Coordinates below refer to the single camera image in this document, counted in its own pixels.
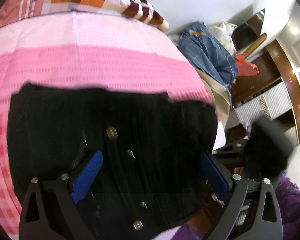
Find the white floral cloth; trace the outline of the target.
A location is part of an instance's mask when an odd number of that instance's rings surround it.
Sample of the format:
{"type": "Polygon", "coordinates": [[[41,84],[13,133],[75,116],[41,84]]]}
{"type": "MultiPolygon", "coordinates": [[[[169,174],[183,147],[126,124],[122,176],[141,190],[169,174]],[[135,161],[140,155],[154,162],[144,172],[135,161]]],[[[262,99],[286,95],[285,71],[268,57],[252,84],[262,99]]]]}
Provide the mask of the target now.
{"type": "Polygon", "coordinates": [[[208,27],[211,34],[218,40],[218,42],[234,56],[236,48],[232,39],[233,32],[237,29],[237,25],[229,22],[218,22],[208,27]]]}

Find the brown wooden cabinet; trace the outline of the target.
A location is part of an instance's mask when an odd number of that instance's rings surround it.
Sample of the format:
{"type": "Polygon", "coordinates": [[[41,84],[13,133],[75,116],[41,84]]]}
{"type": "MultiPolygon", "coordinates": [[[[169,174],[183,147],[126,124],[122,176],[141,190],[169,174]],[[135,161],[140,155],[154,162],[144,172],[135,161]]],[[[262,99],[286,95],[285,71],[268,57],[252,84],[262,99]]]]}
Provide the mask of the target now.
{"type": "Polygon", "coordinates": [[[283,48],[277,40],[274,40],[259,52],[252,63],[257,65],[259,73],[255,76],[237,77],[230,89],[234,111],[241,104],[282,81],[285,83],[292,103],[300,144],[300,85],[283,48]]]}

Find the pink bedsheet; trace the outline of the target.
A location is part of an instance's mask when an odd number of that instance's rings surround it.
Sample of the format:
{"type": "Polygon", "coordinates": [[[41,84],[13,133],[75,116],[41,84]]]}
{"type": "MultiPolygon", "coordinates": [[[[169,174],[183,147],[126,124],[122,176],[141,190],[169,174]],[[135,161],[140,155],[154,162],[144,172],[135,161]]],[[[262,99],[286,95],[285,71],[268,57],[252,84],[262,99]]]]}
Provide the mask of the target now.
{"type": "Polygon", "coordinates": [[[23,83],[167,92],[173,100],[212,103],[201,78],[161,31],[119,16],[69,12],[0,28],[0,225],[18,238],[21,205],[7,155],[11,94],[23,83]]]}

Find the orange checked pillow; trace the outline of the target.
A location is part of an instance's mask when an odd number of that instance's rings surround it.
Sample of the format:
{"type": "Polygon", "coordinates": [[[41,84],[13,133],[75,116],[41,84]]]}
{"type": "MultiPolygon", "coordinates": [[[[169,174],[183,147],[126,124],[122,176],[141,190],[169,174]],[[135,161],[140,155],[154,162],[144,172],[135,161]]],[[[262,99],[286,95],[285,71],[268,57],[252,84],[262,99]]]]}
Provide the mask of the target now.
{"type": "Polygon", "coordinates": [[[6,0],[0,8],[0,28],[26,18],[68,11],[123,15],[162,31],[169,29],[169,23],[147,0],[6,0]]]}

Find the white woven basket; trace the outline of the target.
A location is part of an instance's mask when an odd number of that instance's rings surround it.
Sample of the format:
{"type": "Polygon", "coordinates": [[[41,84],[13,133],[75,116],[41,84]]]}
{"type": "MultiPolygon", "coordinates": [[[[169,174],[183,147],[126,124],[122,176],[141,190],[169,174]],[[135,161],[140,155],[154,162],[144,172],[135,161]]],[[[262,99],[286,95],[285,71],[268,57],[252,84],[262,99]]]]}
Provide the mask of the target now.
{"type": "Polygon", "coordinates": [[[284,134],[293,145],[299,144],[292,103],[284,82],[279,82],[264,93],[235,109],[239,123],[248,126],[264,115],[281,124],[284,134]]]}

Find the red plastic bag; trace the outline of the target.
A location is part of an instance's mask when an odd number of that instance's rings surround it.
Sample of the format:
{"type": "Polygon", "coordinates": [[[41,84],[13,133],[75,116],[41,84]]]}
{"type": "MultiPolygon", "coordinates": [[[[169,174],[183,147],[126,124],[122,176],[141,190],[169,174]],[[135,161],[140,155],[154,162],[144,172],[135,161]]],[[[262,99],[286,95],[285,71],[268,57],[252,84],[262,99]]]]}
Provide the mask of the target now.
{"type": "Polygon", "coordinates": [[[237,64],[238,74],[237,76],[255,76],[259,73],[257,65],[245,61],[245,53],[235,54],[234,59],[237,64]]]}

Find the blue plaid cloth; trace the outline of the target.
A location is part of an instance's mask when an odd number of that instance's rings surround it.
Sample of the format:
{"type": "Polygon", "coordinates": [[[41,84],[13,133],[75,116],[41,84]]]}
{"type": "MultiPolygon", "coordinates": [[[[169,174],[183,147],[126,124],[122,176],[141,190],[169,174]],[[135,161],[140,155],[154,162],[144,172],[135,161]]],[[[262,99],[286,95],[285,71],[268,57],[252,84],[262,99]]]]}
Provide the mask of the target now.
{"type": "Polygon", "coordinates": [[[228,87],[235,82],[235,59],[203,22],[193,23],[180,33],[178,49],[195,68],[221,85],[228,87]]]}

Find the black pants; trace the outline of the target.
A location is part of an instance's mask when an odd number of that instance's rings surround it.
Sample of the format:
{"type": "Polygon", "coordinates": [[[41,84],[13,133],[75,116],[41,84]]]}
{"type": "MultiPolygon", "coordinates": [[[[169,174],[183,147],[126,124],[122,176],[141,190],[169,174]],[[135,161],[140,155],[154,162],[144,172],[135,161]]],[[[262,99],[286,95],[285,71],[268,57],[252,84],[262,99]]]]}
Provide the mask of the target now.
{"type": "Polygon", "coordinates": [[[217,126],[214,107],[202,101],[28,83],[8,111],[14,192],[23,202],[32,178],[55,180],[101,152],[77,208],[99,239],[152,239],[204,206],[204,154],[217,126]]]}

